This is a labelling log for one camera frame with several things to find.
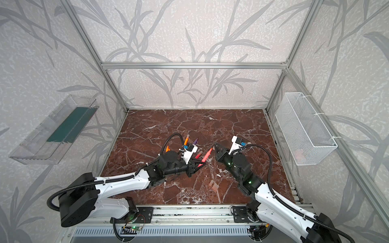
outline black mounting plate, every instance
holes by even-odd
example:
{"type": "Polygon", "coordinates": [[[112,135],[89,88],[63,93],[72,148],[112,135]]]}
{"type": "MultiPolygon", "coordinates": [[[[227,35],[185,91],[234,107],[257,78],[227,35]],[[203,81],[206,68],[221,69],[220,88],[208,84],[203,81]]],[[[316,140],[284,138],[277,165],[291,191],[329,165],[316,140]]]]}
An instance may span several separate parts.
{"type": "MultiPolygon", "coordinates": [[[[135,214],[135,217],[139,214],[138,218],[133,222],[133,224],[149,224],[151,223],[152,218],[152,212],[154,211],[153,207],[138,207],[138,213],[135,214]]],[[[125,215],[121,219],[116,219],[115,222],[117,224],[125,224],[127,216],[125,215]]]]}
{"type": "Polygon", "coordinates": [[[152,212],[154,211],[153,207],[138,207],[139,216],[135,220],[135,224],[149,224],[151,223],[152,212]]]}
{"type": "Polygon", "coordinates": [[[231,211],[234,216],[234,223],[252,223],[247,215],[246,206],[232,206],[231,211]]]}

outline green strip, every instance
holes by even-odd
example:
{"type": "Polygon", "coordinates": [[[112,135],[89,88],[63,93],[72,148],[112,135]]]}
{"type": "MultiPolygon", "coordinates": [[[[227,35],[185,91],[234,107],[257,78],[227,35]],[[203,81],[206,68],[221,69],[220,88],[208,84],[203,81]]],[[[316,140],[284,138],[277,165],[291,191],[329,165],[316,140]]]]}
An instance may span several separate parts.
{"type": "Polygon", "coordinates": [[[82,129],[95,114],[97,108],[76,107],[47,139],[47,142],[74,143],[82,129]]]}

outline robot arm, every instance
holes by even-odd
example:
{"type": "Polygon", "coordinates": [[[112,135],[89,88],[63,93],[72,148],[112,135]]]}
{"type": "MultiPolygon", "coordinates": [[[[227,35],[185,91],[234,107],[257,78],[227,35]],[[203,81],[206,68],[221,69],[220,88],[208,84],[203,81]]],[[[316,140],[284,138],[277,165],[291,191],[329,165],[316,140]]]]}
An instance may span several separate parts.
{"type": "Polygon", "coordinates": [[[47,205],[60,212],[62,227],[70,227],[92,217],[113,217],[116,219],[125,217],[128,219],[126,222],[128,222],[137,213],[133,201],[109,197],[158,186],[169,175],[186,173],[188,177],[191,177],[206,164],[200,159],[192,158],[192,154],[196,150],[197,146],[189,143],[184,146],[182,142],[180,152],[172,150],[161,152],[154,161],[139,168],[136,172],[111,177],[93,177],[92,173],[85,173],[67,188],[49,197],[47,205]],[[59,207],[52,203],[52,200],[57,196],[59,207]]]}
{"type": "MultiPolygon", "coordinates": [[[[341,243],[338,234],[354,242],[350,236],[335,229],[326,215],[321,213],[317,216],[298,207],[275,192],[268,183],[251,171],[251,164],[240,152],[246,147],[261,146],[246,145],[241,138],[236,136],[232,138],[232,142],[231,149],[215,143],[216,160],[223,163],[234,176],[239,190],[253,199],[246,205],[247,214],[253,222],[260,220],[267,222],[299,243],[341,243]]],[[[266,149],[261,148],[269,156],[268,174],[271,175],[271,155],[266,149]]]]}

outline transparent container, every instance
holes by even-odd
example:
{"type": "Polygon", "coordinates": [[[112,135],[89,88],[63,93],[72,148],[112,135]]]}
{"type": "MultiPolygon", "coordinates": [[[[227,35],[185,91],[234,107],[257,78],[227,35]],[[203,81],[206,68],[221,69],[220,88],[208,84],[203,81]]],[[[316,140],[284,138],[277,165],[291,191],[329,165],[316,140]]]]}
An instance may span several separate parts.
{"type": "Polygon", "coordinates": [[[338,147],[301,92],[285,93],[275,116],[296,165],[318,164],[338,147]]]}
{"type": "Polygon", "coordinates": [[[9,157],[23,164],[58,164],[99,106],[69,95],[9,157]]]}

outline leaf pattern wallpaper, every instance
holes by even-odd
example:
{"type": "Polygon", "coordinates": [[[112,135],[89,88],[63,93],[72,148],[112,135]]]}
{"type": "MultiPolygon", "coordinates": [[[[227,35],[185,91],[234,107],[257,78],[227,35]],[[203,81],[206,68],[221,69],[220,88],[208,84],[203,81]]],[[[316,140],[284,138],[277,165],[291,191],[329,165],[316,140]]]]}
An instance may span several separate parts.
{"type": "MultiPolygon", "coordinates": [[[[72,3],[105,62],[284,62],[311,0],[72,3]]],[[[263,108],[280,70],[109,73],[130,108],[263,108]]]]}
{"type": "MultiPolygon", "coordinates": [[[[292,69],[389,199],[389,1],[323,4],[292,69]]],[[[286,79],[270,109],[277,135],[306,203],[327,213],[356,242],[389,242],[389,233],[336,152],[297,167],[274,117],[286,79]]]]}
{"type": "Polygon", "coordinates": [[[60,3],[0,1],[0,241],[55,242],[51,193],[80,174],[98,175],[125,117],[60,3]],[[99,109],[58,165],[23,165],[10,152],[69,94],[99,109]]]}

